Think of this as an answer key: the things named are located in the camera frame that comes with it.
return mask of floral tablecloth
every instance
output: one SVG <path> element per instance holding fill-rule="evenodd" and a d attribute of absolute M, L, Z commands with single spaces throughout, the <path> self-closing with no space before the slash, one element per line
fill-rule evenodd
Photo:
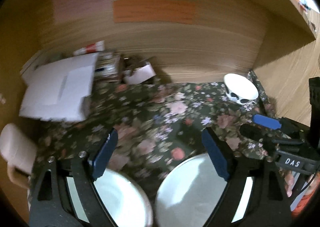
<path fill-rule="evenodd" d="M 119 85 L 95 83 L 91 115 L 80 123 L 46 123 L 31 177 L 31 195 L 46 159 L 71 158 L 88 150 L 112 127 L 118 145 L 108 167 L 134 179 L 153 204 L 156 192 L 169 172 L 184 160 L 205 152 L 201 131 L 212 127 L 222 141 L 248 157 L 262 159 L 261 143 L 238 134 L 253 114 L 273 117 L 274 112 L 259 80 L 248 78 L 259 91 L 258 104 L 238 105 L 228 100 L 223 82 L 168 85 Z"/>

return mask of wooden wall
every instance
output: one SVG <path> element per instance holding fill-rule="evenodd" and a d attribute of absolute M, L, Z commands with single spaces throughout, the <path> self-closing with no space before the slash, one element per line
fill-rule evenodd
<path fill-rule="evenodd" d="M 308 18 L 320 29 L 320 14 L 311 10 Z M 320 37 L 302 47 L 304 39 L 291 24 L 274 17 L 254 64 L 261 84 L 276 104 L 277 116 L 310 125 L 308 79 L 320 76 Z"/>
<path fill-rule="evenodd" d="M 263 41 L 268 14 L 249 0 L 187 0 L 196 3 L 192 25 L 170 22 L 113 21 L 112 1 L 101 0 L 83 17 L 58 22 L 51 0 L 37 10 L 39 40 L 48 53 L 70 53 L 104 39 L 106 46 L 125 54 L 152 57 L 166 81 L 222 80 L 226 73 L 245 74 Z M 71 6 L 65 6 L 70 12 Z M 77 9 L 74 15 L 79 17 Z"/>
<path fill-rule="evenodd" d="M 38 137 L 37 121 L 18 117 L 26 89 L 19 71 L 22 65 L 39 50 L 36 23 L 32 16 L 0 17 L 0 93 L 5 103 L 0 103 L 0 130 L 7 123 L 15 123 L 27 136 Z M 7 163 L 0 156 L 0 187 L 25 220 L 28 220 L 27 190 L 10 182 Z"/>

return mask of metal bolt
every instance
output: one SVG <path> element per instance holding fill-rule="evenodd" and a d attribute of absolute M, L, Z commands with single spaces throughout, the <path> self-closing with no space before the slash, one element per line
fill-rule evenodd
<path fill-rule="evenodd" d="M 236 158 L 239 158 L 239 157 L 242 156 L 241 152 L 239 152 L 239 151 L 233 152 L 233 155 L 234 155 Z"/>
<path fill-rule="evenodd" d="M 52 163 L 54 161 L 54 156 L 48 157 L 48 162 Z"/>
<path fill-rule="evenodd" d="M 78 154 L 78 156 L 80 158 L 84 158 L 86 155 L 87 155 L 87 152 L 85 152 L 85 151 L 80 151 L 79 154 Z"/>
<path fill-rule="evenodd" d="M 272 162 L 272 161 L 273 161 L 273 158 L 270 157 L 270 156 L 267 156 L 267 157 L 266 157 L 266 160 L 267 160 L 268 162 Z"/>

